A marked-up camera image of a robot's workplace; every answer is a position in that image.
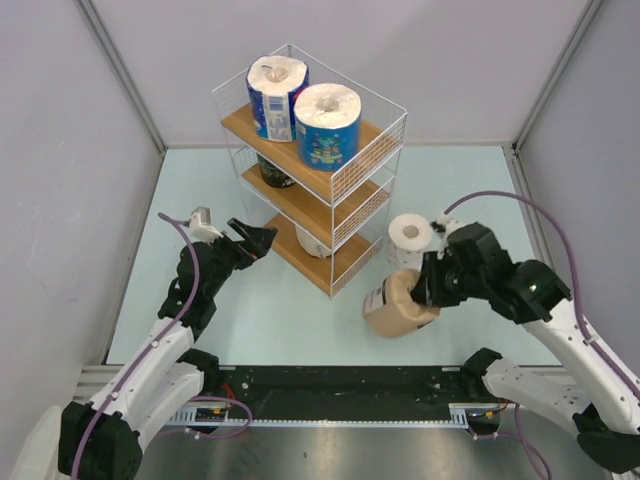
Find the white dotted paper roll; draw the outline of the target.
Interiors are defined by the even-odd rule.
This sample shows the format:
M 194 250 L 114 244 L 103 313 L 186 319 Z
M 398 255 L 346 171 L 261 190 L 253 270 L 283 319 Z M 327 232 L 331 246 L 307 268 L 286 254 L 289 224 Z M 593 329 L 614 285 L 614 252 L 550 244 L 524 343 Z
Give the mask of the white dotted paper roll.
M 405 213 L 396 216 L 388 227 L 387 256 L 395 269 L 420 269 L 423 254 L 432 239 L 428 220 L 420 215 Z

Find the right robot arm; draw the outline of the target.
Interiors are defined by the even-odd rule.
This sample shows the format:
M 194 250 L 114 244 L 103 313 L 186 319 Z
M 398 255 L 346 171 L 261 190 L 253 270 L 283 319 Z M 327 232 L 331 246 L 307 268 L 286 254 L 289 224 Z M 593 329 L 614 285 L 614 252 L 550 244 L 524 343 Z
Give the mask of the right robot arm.
M 576 294 L 546 264 L 515 262 L 493 231 L 444 217 L 432 222 L 441 239 L 423 255 L 411 297 L 441 309 L 469 299 L 486 301 L 501 317 L 543 343 L 575 381 L 561 386 L 481 348 L 464 365 L 463 393 L 520 404 L 563 428 L 596 464 L 612 473 L 639 467 L 639 379 L 575 313 Z

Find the brown paper roll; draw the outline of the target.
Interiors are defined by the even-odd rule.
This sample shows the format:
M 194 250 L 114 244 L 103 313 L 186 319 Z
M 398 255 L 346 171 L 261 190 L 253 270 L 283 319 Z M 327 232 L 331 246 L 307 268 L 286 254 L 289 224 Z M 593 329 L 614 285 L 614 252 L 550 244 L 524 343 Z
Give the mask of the brown paper roll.
M 365 297 L 362 316 L 374 333 L 387 338 L 405 336 L 440 316 L 440 308 L 412 299 L 411 291 L 418 279 L 417 270 L 395 271 Z

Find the dark blue paper roll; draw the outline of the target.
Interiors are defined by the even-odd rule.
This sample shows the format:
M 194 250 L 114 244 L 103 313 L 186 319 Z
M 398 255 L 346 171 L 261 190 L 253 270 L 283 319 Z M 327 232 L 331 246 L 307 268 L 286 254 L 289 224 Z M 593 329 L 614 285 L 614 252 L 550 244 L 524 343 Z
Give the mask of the dark blue paper roll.
M 293 109 L 297 96 L 309 85 L 307 64 L 281 55 L 262 56 L 250 66 L 245 80 L 258 136 L 272 142 L 293 142 Z

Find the beige paper roll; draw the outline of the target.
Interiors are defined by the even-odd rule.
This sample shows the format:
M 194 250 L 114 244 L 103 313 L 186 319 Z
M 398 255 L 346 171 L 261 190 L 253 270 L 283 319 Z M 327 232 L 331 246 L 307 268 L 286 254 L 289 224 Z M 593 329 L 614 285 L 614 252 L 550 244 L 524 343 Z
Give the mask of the beige paper roll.
M 328 258 L 332 255 L 332 251 L 317 241 L 304 229 L 295 226 L 296 238 L 301 248 L 310 256 L 315 258 Z

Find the light blue paper roll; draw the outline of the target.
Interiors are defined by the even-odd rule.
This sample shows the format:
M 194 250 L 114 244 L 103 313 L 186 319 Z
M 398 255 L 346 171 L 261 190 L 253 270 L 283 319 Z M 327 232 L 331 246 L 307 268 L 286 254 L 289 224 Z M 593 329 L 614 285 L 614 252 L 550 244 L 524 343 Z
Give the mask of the light blue paper roll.
M 294 105 L 299 159 L 334 172 L 358 153 L 362 102 L 353 89 L 335 83 L 304 89 Z

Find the black paper roll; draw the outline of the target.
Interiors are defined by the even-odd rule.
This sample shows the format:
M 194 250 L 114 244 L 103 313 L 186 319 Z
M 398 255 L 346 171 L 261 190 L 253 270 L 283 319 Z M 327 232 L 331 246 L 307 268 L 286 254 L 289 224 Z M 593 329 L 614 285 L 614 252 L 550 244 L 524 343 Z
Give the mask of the black paper roll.
M 269 186 L 278 189 L 289 188 L 296 184 L 296 181 L 283 170 L 272 164 L 266 157 L 257 153 L 257 163 L 262 180 Z

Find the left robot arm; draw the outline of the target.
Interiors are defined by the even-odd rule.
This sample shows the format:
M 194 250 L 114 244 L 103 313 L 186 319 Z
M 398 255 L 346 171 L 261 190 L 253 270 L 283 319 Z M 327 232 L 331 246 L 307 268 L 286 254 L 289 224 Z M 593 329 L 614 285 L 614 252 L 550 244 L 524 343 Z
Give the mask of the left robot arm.
M 230 238 L 198 208 L 186 221 L 161 217 L 182 236 L 176 275 L 158 317 L 134 357 L 88 401 L 61 414 L 57 469 L 72 479 L 132 479 L 146 449 L 172 415 L 221 387 L 216 356 L 195 348 L 213 318 L 215 297 L 236 272 L 264 258 L 277 236 L 236 218 Z

